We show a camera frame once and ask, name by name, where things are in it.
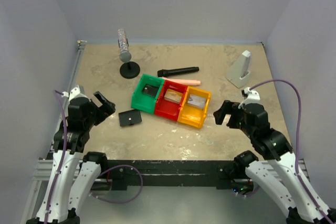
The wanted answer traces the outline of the white wedge charging dock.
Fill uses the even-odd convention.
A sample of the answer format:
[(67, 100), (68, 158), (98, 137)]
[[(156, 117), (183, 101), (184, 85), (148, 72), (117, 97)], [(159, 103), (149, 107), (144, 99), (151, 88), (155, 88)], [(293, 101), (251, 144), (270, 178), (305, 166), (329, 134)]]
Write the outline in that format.
[(244, 87), (249, 79), (251, 52), (245, 50), (226, 72), (226, 79), (237, 88)]

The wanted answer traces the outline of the black round microphone stand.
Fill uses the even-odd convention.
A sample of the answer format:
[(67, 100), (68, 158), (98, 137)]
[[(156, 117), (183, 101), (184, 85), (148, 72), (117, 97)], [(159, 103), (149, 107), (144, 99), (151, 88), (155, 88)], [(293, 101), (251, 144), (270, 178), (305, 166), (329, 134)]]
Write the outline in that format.
[(133, 61), (123, 63), (120, 67), (120, 75), (126, 79), (133, 79), (140, 73), (140, 66)]

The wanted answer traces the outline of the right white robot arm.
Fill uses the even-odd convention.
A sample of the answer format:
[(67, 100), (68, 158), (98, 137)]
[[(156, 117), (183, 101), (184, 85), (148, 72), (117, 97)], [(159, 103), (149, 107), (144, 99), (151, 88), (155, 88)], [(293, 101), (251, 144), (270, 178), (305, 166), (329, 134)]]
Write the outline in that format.
[(270, 175), (254, 153), (245, 151), (234, 158), (230, 177), (252, 179), (278, 205), (287, 223), (335, 223), (335, 209), (312, 188), (288, 140), (270, 126), (268, 113), (261, 104), (242, 105), (225, 100), (214, 112), (215, 123), (221, 125), (226, 115), (230, 116), (227, 126), (241, 130), (278, 174), (277, 178)]

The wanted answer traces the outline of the yellow plastic bin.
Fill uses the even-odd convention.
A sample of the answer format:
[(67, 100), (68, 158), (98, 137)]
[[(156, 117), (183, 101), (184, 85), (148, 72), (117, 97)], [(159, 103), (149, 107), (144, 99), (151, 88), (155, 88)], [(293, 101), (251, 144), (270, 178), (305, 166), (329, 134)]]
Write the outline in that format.
[[(187, 105), (187, 100), (190, 94), (205, 97), (207, 99), (204, 109), (201, 110)], [(201, 129), (207, 116), (207, 110), (210, 100), (211, 100), (210, 92), (188, 86), (177, 121), (179, 123), (183, 123)]]

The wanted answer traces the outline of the green plastic bin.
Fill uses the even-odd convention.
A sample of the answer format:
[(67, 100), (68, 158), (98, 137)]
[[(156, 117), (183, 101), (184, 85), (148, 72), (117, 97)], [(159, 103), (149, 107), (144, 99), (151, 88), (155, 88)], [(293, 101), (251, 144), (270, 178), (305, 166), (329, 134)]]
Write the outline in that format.
[[(150, 97), (142, 93), (142, 89), (146, 84), (150, 84), (159, 88), (155, 98)], [(156, 101), (163, 87), (164, 80), (158, 77), (150, 76), (148, 74), (143, 74), (131, 100), (131, 108), (140, 110), (149, 114), (154, 113)]]

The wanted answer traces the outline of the red plastic bin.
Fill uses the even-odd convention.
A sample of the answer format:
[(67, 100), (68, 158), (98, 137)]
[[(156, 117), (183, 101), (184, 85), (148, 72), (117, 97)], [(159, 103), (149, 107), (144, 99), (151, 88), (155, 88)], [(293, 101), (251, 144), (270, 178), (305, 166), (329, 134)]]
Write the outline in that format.
[(156, 100), (154, 114), (177, 121), (186, 91), (186, 85), (165, 80)]

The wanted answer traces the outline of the silver VIP card stack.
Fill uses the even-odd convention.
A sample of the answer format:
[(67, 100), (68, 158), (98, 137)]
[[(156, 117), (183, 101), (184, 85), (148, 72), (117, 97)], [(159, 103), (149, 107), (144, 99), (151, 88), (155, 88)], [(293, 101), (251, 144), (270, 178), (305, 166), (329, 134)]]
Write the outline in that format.
[(207, 99), (194, 94), (190, 94), (187, 100), (187, 105), (198, 109), (204, 109)]

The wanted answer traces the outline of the black card stack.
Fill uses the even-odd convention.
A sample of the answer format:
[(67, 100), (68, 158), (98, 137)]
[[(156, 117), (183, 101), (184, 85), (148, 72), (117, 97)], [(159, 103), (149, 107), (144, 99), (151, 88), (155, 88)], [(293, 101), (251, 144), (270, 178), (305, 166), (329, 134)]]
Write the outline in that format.
[(155, 98), (159, 88), (150, 84), (146, 84), (142, 89), (142, 93)]

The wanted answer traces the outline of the gold card stack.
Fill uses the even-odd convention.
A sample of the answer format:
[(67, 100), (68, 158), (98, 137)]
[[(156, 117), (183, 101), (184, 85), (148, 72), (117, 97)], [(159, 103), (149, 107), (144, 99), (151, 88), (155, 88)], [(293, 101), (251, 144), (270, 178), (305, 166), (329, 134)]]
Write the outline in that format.
[(172, 90), (172, 89), (167, 89), (164, 95), (164, 100), (174, 102), (179, 104), (181, 102), (183, 93)]

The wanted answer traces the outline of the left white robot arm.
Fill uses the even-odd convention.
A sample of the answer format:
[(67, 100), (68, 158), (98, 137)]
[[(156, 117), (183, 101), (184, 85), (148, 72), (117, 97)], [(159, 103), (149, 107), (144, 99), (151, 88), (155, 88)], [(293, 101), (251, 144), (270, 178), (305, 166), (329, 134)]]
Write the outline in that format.
[(46, 193), (36, 217), (27, 223), (80, 223), (79, 213), (96, 178), (108, 174), (104, 153), (93, 152), (83, 157), (84, 146), (93, 126), (115, 112), (115, 104), (99, 91), (93, 95), (97, 106), (79, 87), (70, 92), (54, 92), (59, 100), (68, 99), (68, 111), (61, 111), (59, 130), (54, 135), (52, 168)]

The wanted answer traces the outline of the black microphone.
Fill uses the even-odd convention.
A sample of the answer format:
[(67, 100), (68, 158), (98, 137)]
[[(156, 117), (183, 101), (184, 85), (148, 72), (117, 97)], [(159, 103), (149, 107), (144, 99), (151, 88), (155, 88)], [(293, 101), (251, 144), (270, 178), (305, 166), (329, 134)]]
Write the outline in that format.
[(170, 76), (179, 76), (182, 74), (198, 72), (199, 67), (187, 67), (187, 68), (178, 68), (178, 69), (162, 69), (157, 72), (158, 77), (170, 77)]

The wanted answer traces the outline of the aluminium frame rail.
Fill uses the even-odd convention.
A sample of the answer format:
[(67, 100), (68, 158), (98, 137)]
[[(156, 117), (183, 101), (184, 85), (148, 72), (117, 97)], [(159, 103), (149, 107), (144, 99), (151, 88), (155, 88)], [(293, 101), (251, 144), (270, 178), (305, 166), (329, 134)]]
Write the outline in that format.
[[(79, 71), (82, 55), (85, 51), (85, 46), (88, 42), (86, 40), (78, 41), (77, 55), (75, 59), (75, 66), (70, 75), (70, 82), (66, 91), (70, 91), (76, 85), (76, 78)], [(40, 208), (41, 200), (43, 200), (46, 187), (49, 181), (51, 170), (51, 160), (39, 158), (36, 169), (33, 173), (32, 185), (29, 190), (28, 199), (24, 208), (23, 216), (20, 223), (26, 223), (28, 219), (34, 218), (36, 212)]]

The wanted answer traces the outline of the glitter microphone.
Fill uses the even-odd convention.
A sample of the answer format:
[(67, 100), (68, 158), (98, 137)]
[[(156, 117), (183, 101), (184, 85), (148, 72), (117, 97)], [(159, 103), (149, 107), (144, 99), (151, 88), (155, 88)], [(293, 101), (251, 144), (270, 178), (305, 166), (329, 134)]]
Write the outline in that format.
[(129, 43), (124, 29), (118, 30), (118, 45), (120, 49), (120, 60), (124, 63), (128, 63), (131, 60), (131, 53), (129, 52)]

